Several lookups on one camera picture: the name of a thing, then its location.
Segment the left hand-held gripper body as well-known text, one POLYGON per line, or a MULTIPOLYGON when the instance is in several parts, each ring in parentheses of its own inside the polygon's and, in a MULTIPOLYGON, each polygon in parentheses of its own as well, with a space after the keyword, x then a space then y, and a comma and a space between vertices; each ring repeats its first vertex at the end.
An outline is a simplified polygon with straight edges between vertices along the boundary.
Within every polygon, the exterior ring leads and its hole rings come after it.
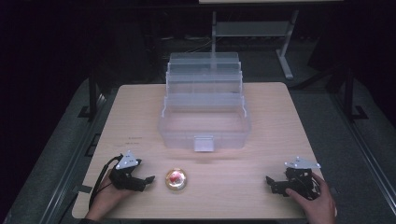
POLYGON ((144 183, 144 179, 132 176, 133 170, 141 163, 131 150, 128 150, 121 156, 119 162, 114 166, 110 172, 109 179, 116 189, 135 190, 137 184, 144 183))

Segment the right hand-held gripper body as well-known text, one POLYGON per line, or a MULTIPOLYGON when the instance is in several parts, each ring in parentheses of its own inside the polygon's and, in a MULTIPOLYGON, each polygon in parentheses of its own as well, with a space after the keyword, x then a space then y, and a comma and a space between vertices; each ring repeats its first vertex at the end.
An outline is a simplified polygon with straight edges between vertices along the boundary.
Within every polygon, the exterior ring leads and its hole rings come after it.
POLYGON ((312 176, 312 170, 320 168, 319 163, 297 157, 284 165, 286 180, 276 181, 274 188, 293 189, 307 200, 314 200, 319 196, 318 182, 312 176))

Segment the round clear dome with red centre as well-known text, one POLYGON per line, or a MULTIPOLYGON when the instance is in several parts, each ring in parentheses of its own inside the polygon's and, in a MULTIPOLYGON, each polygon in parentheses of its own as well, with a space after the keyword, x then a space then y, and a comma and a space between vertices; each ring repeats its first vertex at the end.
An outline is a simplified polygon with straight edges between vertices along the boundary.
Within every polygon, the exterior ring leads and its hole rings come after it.
POLYGON ((165 185, 172 191, 183 190, 187 185, 187 175, 180 168, 170 170, 165 176, 165 185))

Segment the clear plastic tiered storage box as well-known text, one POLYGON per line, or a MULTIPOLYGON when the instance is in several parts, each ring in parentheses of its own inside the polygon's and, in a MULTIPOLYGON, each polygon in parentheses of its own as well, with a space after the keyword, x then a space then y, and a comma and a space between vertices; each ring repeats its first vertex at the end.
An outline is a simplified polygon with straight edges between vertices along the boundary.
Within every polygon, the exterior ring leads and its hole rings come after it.
POLYGON ((251 121, 238 54, 171 54, 158 130, 169 148, 243 147, 251 121))

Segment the person's left hand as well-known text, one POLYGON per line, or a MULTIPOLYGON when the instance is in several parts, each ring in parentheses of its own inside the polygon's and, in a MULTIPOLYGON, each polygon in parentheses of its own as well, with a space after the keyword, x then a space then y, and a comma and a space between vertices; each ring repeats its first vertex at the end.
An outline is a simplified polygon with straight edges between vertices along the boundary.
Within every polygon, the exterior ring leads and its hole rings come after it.
POLYGON ((116 189, 108 177, 109 174, 110 172, 107 172, 101 182, 93 203, 85 216, 86 218, 101 221, 119 203, 133 194, 128 189, 116 189))

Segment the person's right hand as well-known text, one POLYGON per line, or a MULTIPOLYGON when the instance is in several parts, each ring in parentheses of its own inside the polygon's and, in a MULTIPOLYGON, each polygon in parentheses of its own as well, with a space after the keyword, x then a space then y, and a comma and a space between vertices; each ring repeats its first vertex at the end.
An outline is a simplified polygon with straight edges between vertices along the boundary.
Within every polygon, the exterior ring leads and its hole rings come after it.
POLYGON ((315 173, 312 176, 320 189, 315 200, 309 201, 293 189, 286 189, 286 193, 303 208, 309 224, 336 224, 336 205, 329 186, 315 173))

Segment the grey metal stand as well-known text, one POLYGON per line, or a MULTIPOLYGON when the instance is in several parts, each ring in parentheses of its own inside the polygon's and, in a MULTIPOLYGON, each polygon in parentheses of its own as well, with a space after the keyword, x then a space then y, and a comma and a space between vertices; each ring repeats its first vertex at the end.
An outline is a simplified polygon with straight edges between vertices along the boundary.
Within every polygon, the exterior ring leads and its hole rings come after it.
POLYGON ((287 80, 293 80, 286 53, 293 34, 298 10, 291 13, 288 21, 218 21, 217 12, 212 13, 211 51, 215 52, 219 37, 282 37, 283 45, 276 50, 276 57, 287 80))

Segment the aluminium frame rail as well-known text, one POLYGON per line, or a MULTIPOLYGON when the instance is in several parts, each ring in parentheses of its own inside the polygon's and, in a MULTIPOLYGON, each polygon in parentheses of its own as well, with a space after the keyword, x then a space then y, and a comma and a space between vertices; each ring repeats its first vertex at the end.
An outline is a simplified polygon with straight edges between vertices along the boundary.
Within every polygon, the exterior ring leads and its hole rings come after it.
POLYGON ((93 107, 96 112, 92 117, 88 104, 75 105, 77 101, 78 98, 72 100, 70 108, 66 110, 59 127, 51 137, 49 150, 45 154, 44 170, 56 173, 46 174, 46 178, 51 180, 52 191, 38 224, 58 222, 64 202, 74 195, 72 188, 79 186, 76 181, 85 176, 88 164, 84 155, 89 150, 92 139, 101 130, 99 121, 106 97, 100 93, 94 99, 93 107))
POLYGON ((361 112, 361 107, 359 106, 359 115, 348 115, 344 109, 342 101, 336 94, 331 93, 330 98, 332 99, 337 110, 341 113, 346 126, 357 143, 362 157, 368 166, 375 183, 378 185, 384 199, 389 205, 390 210, 392 211, 393 215, 396 216, 396 188, 391 185, 388 177, 378 163, 378 160, 373 154, 368 143, 364 140, 363 135, 356 124, 357 119, 364 119, 363 113, 361 112))

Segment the black metal post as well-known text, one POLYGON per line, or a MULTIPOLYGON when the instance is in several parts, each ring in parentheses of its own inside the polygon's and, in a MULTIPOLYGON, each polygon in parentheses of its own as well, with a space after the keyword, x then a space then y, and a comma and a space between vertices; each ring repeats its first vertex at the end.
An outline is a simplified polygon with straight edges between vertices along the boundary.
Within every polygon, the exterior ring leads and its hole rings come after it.
POLYGON ((357 119, 368 119, 367 114, 360 105, 353 104, 354 74, 351 69, 347 70, 344 91, 344 114, 350 122, 357 119))
POLYGON ((90 72, 88 83, 89 83, 89 104, 84 105, 80 109, 78 113, 78 117, 85 118, 88 120, 88 122, 91 122, 93 121, 97 113, 97 99, 98 99, 97 85, 96 85, 94 72, 90 72))

